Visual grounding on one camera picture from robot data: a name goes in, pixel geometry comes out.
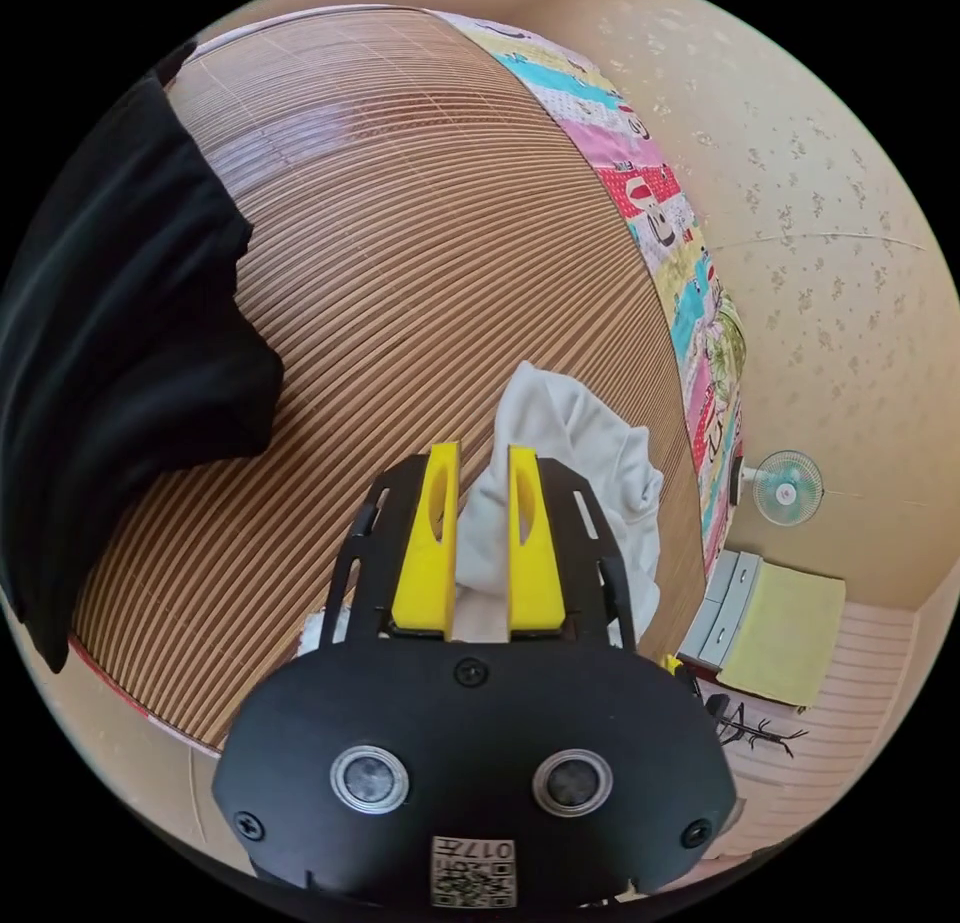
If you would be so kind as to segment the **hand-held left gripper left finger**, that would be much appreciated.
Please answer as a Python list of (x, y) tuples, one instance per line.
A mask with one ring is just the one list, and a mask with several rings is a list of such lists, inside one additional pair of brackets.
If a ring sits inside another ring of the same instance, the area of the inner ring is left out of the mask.
[(456, 600), (458, 444), (426, 455), (391, 607), (398, 633), (451, 633)]

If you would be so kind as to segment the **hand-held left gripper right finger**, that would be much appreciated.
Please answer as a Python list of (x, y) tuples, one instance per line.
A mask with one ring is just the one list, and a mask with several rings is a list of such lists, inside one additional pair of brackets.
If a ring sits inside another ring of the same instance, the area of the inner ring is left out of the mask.
[(508, 447), (507, 627), (559, 632), (566, 609), (536, 452)]

